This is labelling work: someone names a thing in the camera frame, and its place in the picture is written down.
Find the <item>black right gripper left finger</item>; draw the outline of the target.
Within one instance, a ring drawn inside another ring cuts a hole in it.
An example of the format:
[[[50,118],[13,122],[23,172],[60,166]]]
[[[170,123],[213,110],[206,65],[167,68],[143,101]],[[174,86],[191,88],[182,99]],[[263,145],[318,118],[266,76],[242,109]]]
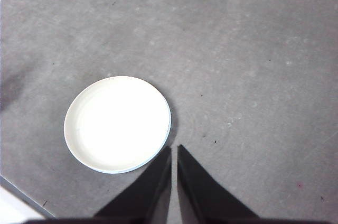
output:
[[[150,219],[162,193],[171,187],[171,165],[171,148],[167,146],[129,187],[100,209],[95,217]]]

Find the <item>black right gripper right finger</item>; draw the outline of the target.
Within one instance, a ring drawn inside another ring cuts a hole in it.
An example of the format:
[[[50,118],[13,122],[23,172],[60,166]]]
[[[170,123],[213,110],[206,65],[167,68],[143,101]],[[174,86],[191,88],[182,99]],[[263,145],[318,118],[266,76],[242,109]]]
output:
[[[222,187],[183,146],[177,147],[177,181],[198,219],[258,219]]]

